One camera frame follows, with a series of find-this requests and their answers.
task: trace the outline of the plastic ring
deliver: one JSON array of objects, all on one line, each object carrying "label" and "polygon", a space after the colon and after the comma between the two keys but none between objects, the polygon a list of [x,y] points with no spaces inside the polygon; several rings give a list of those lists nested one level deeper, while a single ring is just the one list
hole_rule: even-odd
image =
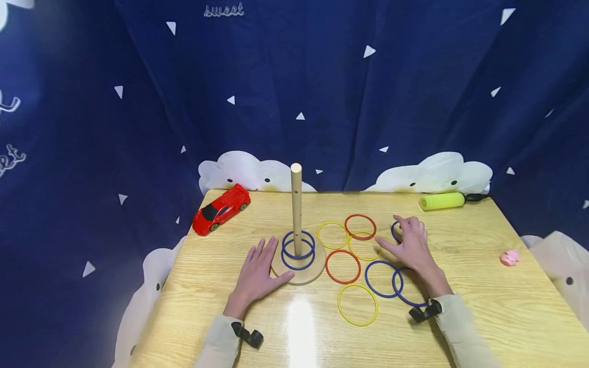
[{"label": "plastic ring", "polygon": [[[359,236],[355,236],[354,234],[352,234],[352,232],[350,231],[350,229],[348,229],[348,220],[350,220],[352,217],[364,217],[365,219],[367,219],[368,221],[370,221],[372,223],[372,226],[374,227],[374,231],[372,232],[372,234],[368,237],[359,237]],[[348,234],[350,234],[354,239],[358,239],[358,240],[369,240],[372,239],[374,237],[374,235],[376,235],[376,224],[374,223],[374,221],[366,216],[366,215],[362,215],[359,213],[356,213],[354,215],[350,215],[348,216],[348,218],[346,219],[346,221],[343,223],[344,228],[346,229],[346,231],[348,232]]]},{"label": "plastic ring", "polygon": [[[347,254],[349,254],[350,256],[352,256],[356,260],[356,263],[358,263],[358,274],[356,275],[356,277],[354,277],[350,281],[341,281],[341,280],[338,280],[338,279],[336,279],[331,274],[331,272],[329,272],[329,267],[327,266],[327,263],[329,262],[329,259],[331,258],[331,256],[334,255],[334,254],[336,254],[336,253],[347,253]],[[358,277],[360,277],[360,273],[362,272],[362,266],[360,266],[360,261],[358,260],[358,258],[356,256],[354,256],[352,253],[348,252],[345,249],[338,249],[338,250],[335,250],[335,251],[329,253],[329,255],[327,256],[327,258],[325,259],[325,270],[327,271],[327,274],[329,275],[329,277],[331,277],[331,279],[333,281],[337,282],[338,284],[347,285],[347,284],[353,283],[354,281],[356,281],[358,279]]]},{"label": "plastic ring", "polygon": [[[306,239],[301,239],[302,241],[304,241],[305,243],[307,243],[309,245],[309,247],[312,247],[311,242],[309,240]],[[289,245],[290,243],[292,243],[293,241],[295,241],[294,239],[290,239],[289,241],[286,242],[286,245]],[[280,256],[282,258],[282,263],[284,263],[284,265],[288,268],[290,268],[291,270],[294,271],[301,271],[304,270],[306,268],[309,268],[309,266],[311,266],[313,264],[313,261],[315,261],[315,248],[311,248],[311,253],[313,254],[313,257],[311,258],[311,261],[309,263],[307,263],[305,266],[303,267],[293,267],[290,264],[286,263],[286,261],[284,260],[284,254],[286,253],[286,246],[282,248],[282,251],[280,252]]]},{"label": "plastic ring", "polygon": [[[358,231],[357,233],[354,233],[354,235],[356,234],[370,234],[368,231]],[[363,261],[374,261],[377,260],[380,254],[377,254],[376,257],[374,258],[362,258],[359,255],[357,255],[356,253],[354,253],[354,250],[352,250],[352,239],[350,239],[350,242],[348,243],[348,249],[350,250],[350,252],[352,252],[352,254],[356,257],[358,257],[359,259],[363,260]]]},{"label": "plastic ring", "polygon": [[383,261],[383,260],[378,260],[378,261],[374,261],[371,262],[368,266],[366,266],[365,270],[364,270],[364,280],[366,280],[366,285],[368,285],[368,287],[370,288],[370,290],[372,290],[373,293],[375,293],[376,295],[378,295],[379,297],[383,297],[383,298],[387,298],[387,299],[391,299],[394,298],[398,295],[401,294],[401,292],[403,291],[403,275],[399,274],[401,277],[401,287],[399,288],[399,291],[395,292],[395,294],[391,294],[391,295],[386,295],[386,294],[381,294],[378,291],[376,291],[372,285],[370,285],[370,282],[368,281],[368,269],[371,268],[374,264],[377,263],[384,263],[384,264],[388,264],[389,266],[391,266],[395,271],[397,270],[397,268],[395,266],[393,266],[391,263],[387,262],[387,261]]},{"label": "plastic ring", "polygon": [[[339,247],[328,247],[325,245],[325,243],[323,242],[323,240],[321,240],[321,229],[323,228],[323,226],[325,225],[329,225],[329,224],[333,224],[333,225],[337,225],[339,227],[341,227],[342,229],[344,229],[344,231],[346,232],[346,241]],[[319,227],[319,229],[317,230],[317,238],[319,239],[319,242],[321,243],[322,246],[326,247],[327,249],[331,249],[331,250],[337,250],[337,249],[341,249],[344,248],[346,246],[346,244],[348,243],[348,241],[350,241],[350,234],[348,234],[348,231],[346,230],[346,227],[340,223],[337,223],[335,221],[330,221],[328,223],[324,223],[323,225],[321,225]]]},{"label": "plastic ring", "polygon": [[408,304],[412,307],[417,307],[417,308],[427,307],[428,306],[427,303],[414,303],[412,301],[407,300],[403,295],[401,295],[401,292],[399,290],[397,290],[397,285],[395,285],[395,277],[397,276],[397,274],[399,274],[399,276],[401,277],[401,280],[403,280],[403,275],[401,275],[401,270],[411,270],[411,268],[409,268],[409,267],[397,268],[395,273],[393,273],[393,290],[395,291],[395,293],[399,294],[399,299],[401,299],[406,304]]},{"label": "plastic ring", "polygon": [[399,241],[399,239],[397,239],[397,237],[395,236],[395,225],[397,225],[399,223],[399,221],[395,221],[392,226],[391,226],[391,235],[393,235],[393,239],[395,239],[395,241],[397,242],[397,244],[400,244],[401,242]]},{"label": "plastic ring", "polygon": [[311,250],[307,253],[307,254],[303,254],[302,256],[295,256],[294,254],[290,254],[287,250],[286,250],[286,246],[288,244],[290,244],[291,241],[294,241],[294,239],[291,239],[289,241],[287,241],[286,243],[284,243],[286,241],[286,238],[289,237],[289,235],[293,234],[294,231],[290,231],[288,233],[286,233],[286,235],[282,238],[282,249],[284,249],[284,253],[289,256],[289,258],[292,258],[294,260],[304,260],[305,258],[309,257],[311,255],[311,253],[315,250],[315,238],[313,238],[313,236],[311,234],[309,234],[308,232],[301,230],[301,233],[307,235],[311,241],[313,242],[313,245],[311,245],[311,243],[307,242],[308,245],[311,246]]},{"label": "plastic ring", "polygon": [[[366,290],[368,292],[368,294],[370,294],[370,296],[372,297],[372,300],[374,301],[374,315],[372,316],[372,318],[370,318],[368,320],[368,322],[364,322],[364,323],[354,322],[350,318],[348,318],[345,315],[345,313],[343,312],[343,309],[342,309],[342,294],[343,294],[343,291],[346,290],[349,287],[352,287],[352,286],[361,287],[364,290]],[[368,326],[369,324],[371,324],[372,322],[374,322],[376,320],[376,316],[378,316],[378,301],[376,301],[376,297],[374,296],[374,294],[372,293],[372,291],[370,291],[369,288],[367,288],[364,285],[360,285],[360,284],[348,284],[348,285],[345,285],[344,287],[342,287],[342,289],[339,292],[339,295],[337,296],[337,307],[338,307],[339,313],[342,315],[343,319],[345,319],[346,321],[348,321],[349,324],[352,324],[352,325],[358,326],[358,327]]]}]

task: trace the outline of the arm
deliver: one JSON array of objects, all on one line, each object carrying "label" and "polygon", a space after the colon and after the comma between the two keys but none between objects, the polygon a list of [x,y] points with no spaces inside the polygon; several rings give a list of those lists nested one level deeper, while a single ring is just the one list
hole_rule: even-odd
[{"label": "arm", "polygon": [[270,277],[270,263],[278,239],[270,238],[264,247],[265,242],[261,239],[258,246],[252,247],[247,254],[235,289],[227,299],[225,311],[222,316],[215,317],[194,368],[232,368],[241,340],[235,336],[231,324],[243,324],[247,309],[254,301],[262,299],[295,276],[289,271],[276,279]]},{"label": "arm", "polygon": [[428,232],[416,217],[395,216],[403,230],[403,243],[394,246],[385,239],[377,243],[415,270],[425,282],[429,297],[442,305],[436,322],[450,346],[456,368],[500,367],[489,347],[477,332],[474,317],[460,295],[454,295],[446,275],[429,252]]}]

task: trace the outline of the red ring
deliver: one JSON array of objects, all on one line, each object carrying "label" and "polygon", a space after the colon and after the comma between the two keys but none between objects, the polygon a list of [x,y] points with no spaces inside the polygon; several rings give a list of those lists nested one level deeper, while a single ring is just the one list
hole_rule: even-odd
[{"label": "red ring", "polygon": [[[350,231],[350,229],[348,229],[348,220],[351,219],[352,217],[364,217],[365,219],[367,219],[368,221],[370,221],[372,223],[372,226],[374,226],[374,231],[372,232],[372,235],[368,235],[368,236],[357,236],[357,235],[354,235]],[[359,213],[356,213],[356,214],[353,214],[353,215],[348,216],[348,218],[346,219],[346,221],[343,223],[343,226],[346,229],[346,231],[348,232],[348,234],[350,234],[354,239],[358,239],[358,240],[369,240],[369,239],[374,238],[374,236],[376,235],[376,224],[374,223],[374,221],[370,217],[368,217],[366,215],[359,214]]]},{"label": "red ring", "polygon": [[[329,267],[327,266],[327,262],[329,262],[329,258],[330,258],[332,255],[336,254],[336,253],[348,253],[350,256],[352,256],[352,257],[353,257],[353,258],[356,260],[356,263],[358,263],[358,274],[356,275],[356,277],[354,277],[354,279],[353,279],[353,280],[350,280],[350,281],[341,281],[341,280],[338,280],[338,279],[336,279],[336,278],[335,278],[335,277],[334,277],[334,276],[331,274],[331,272],[329,272]],[[338,250],[334,250],[333,252],[329,253],[329,255],[327,256],[327,258],[325,258],[325,270],[327,271],[327,274],[329,275],[329,277],[331,277],[331,279],[332,279],[333,281],[337,282],[338,284],[344,284],[344,285],[347,285],[347,284],[351,284],[351,283],[353,283],[354,281],[356,281],[356,280],[358,279],[358,277],[360,277],[361,268],[362,268],[362,266],[360,266],[360,261],[358,260],[358,258],[357,258],[356,256],[354,256],[352,253],[350,253],[350,252],[348,252],[347,250],[345,250],[345,249],[338,249]]]}]

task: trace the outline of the wrist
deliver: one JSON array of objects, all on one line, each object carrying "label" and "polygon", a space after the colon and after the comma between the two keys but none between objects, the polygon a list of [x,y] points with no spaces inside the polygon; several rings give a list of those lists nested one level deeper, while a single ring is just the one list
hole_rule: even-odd
[{"label": "wrist", "polygon": [[429,297],[436,298],[442,295],[454,294],[450,284],[446,279],[446,274],[439,267],[427,269],[423,273],[419,273],[423,282],[428,288]]},{"label": "wrist", "polygon": [[227,298],[227,305],[225,306],[223,315],[243,321],[249,306],[250,302],[248,298],[234,291]]}]

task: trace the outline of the table surface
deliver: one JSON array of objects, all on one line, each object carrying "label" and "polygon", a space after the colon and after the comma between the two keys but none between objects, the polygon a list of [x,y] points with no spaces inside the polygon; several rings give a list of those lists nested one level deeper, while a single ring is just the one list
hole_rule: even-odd
[{"label": "table surface", "polygon": [[[203,205],[222,192],[209,191]],[[207,237],[197,236],[192,229],[188,232],[129,367],[192,367],[211,322],[224,309],[249,248],[261,237],[282,239],[292,230],[290,193],[255,192],[251,197],[248,209]],[[314,236],[324,222],[343,224],[354,213],[370,216],[377,235],[389,239],[392,214],[418,216],[426,224],[434,259],[454,292],[462,294],[503,367],[587,366],[589,335],[492,200],[424,213],[415,194],[303,195],[303,229]],[[372,229],[361,218],[350,220],[349,227]],[[337,226],[326,226],[321,236],[330,246],[346,239]],[[359,255],[375,255],[374,240],[352,241]],[[515,267],[505,267],[498,259],[509,248],[520,252],[521,261]],[[356,283],[365,285],[369,262],[360,263],[362,276]],[[358,269],[342,253],[335,254],[329,266],[343,280],[354,277]],[[377,264],[370,268],[370,283],[381,293],[391,294],[391,275],[388,265]],[[403,296],[423,301],[419,280],[411,272],[404,275]],[[246,326],[260,330],[264,343],[259,351],[243,344],[236,366],[450,366],[451,355],[434,321],[414,324],[405,303],[377,297],[376,321],[367,327],[353,326],[337,309],[342,287],[323,271],[310,284],[284,286],[255,304]],[[342,307],[358,321],[369,319],[374,311],[371,297],[358,287],[344,292]]]}]

